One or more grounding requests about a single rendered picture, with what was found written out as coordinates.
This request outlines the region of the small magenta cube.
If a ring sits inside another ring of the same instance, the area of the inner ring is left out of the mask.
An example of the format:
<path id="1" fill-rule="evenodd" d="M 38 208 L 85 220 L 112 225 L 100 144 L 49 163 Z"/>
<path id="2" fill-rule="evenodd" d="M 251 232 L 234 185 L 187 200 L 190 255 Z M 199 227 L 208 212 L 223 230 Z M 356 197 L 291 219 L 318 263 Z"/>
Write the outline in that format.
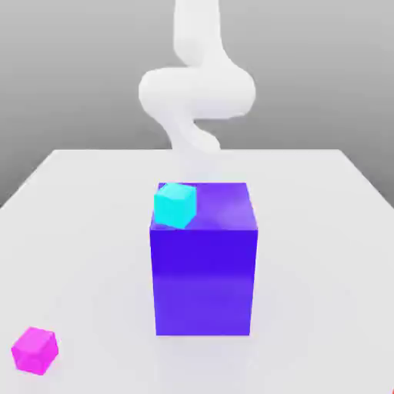
<path id="1" fill-rule="evenodd" d="M 12 346 L 15 367 L 43 376 L 58 355 L 58 343 L 52 331 L 28 327 Z"/>

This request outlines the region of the small cyan cube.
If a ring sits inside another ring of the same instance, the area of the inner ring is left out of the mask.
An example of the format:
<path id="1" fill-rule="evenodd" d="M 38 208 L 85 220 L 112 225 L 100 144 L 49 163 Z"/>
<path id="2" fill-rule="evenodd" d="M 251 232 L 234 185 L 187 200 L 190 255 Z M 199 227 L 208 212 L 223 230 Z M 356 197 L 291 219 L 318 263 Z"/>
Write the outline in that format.
<path id="1" fill-rule="evenodd" d="M 197 189 L 181 183 L 165 183 L 154 195 L 157 224 L 184 229 L 197 212 Z"/>

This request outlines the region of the large blue box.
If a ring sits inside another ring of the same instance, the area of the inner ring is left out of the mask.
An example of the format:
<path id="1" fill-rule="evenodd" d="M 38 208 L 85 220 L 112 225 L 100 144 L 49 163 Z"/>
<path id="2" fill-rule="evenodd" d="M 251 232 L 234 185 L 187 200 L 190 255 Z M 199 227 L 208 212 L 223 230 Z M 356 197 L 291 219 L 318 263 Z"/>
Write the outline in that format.
<path id="1" fill-rule="evenodd" d="M 184 183 L 197 212 L 184 228 L 149 228 L 159 336 L 250 333 L 258 225 L 244 182 Z"/>

